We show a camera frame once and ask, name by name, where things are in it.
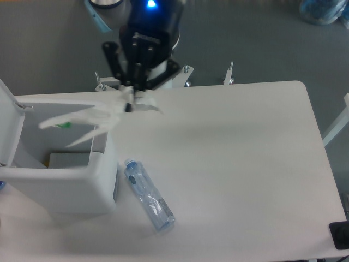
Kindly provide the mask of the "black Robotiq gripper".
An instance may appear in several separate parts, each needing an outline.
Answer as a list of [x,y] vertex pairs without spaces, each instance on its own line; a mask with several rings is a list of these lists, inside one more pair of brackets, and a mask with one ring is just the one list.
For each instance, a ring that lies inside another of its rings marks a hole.
[[121,46],[113,41],[102,44],[112,76],[126,92],[125,112],[135,111],[133,82],[123,70],[119,54],[123,50],[127,71],[136,64],[151,69],[141,90],[157,90],[179,74],[180,66],[169,59],[177,41],[182,1],[131,1],[127,24],[119,31]]

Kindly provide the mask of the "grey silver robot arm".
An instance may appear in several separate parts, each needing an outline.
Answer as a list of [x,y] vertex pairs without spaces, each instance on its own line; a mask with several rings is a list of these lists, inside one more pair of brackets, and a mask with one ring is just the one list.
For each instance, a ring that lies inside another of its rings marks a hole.
[[147,95],[178,75],[172,50],[179,40],[185,1],[86,1],[103,32],[118,30],[118,41],[102,44],[112,76],[125,87],[126,112],[157,111]]

